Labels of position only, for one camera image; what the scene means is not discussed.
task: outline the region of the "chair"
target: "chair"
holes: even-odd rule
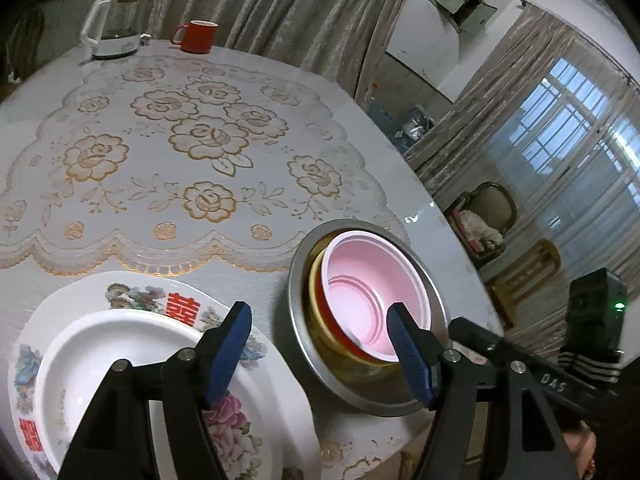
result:
[[[560,270],[560,254],[546,238],[484,284],[505,329],[513,328],[516,307]]]
[[[485,224],[504,236],[516,223],[516,205],[503,186],[496,182],[483,182],[472,192],[462,193],[444,211],[445,218],[460,239],[469,258],[476,269],[479,269],[502,254],[504,245],[490,249],[481,240],[467,233],[459,222],[459,214],[463,210],[477,214]]]

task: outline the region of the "white plate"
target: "white plate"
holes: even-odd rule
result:
[[[60,471],[82,416],[115,360],[128,359],[134,366],[164,361],[180,348],[195,346],[201,336],[183,323],[143,310],[105,310],[66,327],[44,355],[34,395],[38,434],[53,469]],[[278,421],[241,366],[229,392],[205,414],[225,471],[230,479],[244,473],[255,480],[276,480],[282,474],[282,448],[270,436],[278,433]],[[238,407],[231,422],[219,420],[225,406]],[[168,444],[161,413],[151,410],[152,432],[156,441]],[[176,479],[171,453],[163,451],[156,453],[160,478]]]
[[[175,301],[168,301],[173,294],[189,300],[187,304],[197,303],[198,306],[193,310],[176,308]],[[22,330],[9,363],[14,426],[22,448],[41,480],[56,477],[56,471],[44,453],[33,416],[34,388],[42,355],[71,323],[87,314],[114,308],[181,317],[184,322],[193,322],[193,327],[199,331],[216,326],[228,312],[226,306],[183,283],[125,271],[87,276],[45,299]],[[264,403],[274,407],[274,416],[281,421],[284,468],[299,470],[296,478],[319,480],[319,444],[306,395],[277,349],[255,328],[241,364],[259,386]]]

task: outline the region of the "chair backrest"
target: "chair backrest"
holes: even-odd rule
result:
[[[483,182],[470,194],[464,209],[476,213],[489,227],[507,232],[516,223],[516,205],[509,192],[495,182]]]
[[[560,254],[551,240],[543,238],[496,276],[514,305],[528,298],[560,270]]]

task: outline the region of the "red chinese character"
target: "red chinese character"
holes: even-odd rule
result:
[[[42,444],[38,437],[36,423],[32,420],[25,420],[24,418],[19,418],[18,420],[20,420],[20,429],[24,434],[24,441],[27,444],[27,447],[31,451],[42,451]]]
[[[193,326],[199,307],[200,304],[193,298],[185,298],[176,292],[172,292],[166,302],[166,315]]]

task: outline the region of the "electric kettle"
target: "electric kettle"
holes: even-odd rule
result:
[[[144,6],[148,0],[95,0],[84,20],[80,41],[92,56],[105,59],[133,54],[140,45]]]

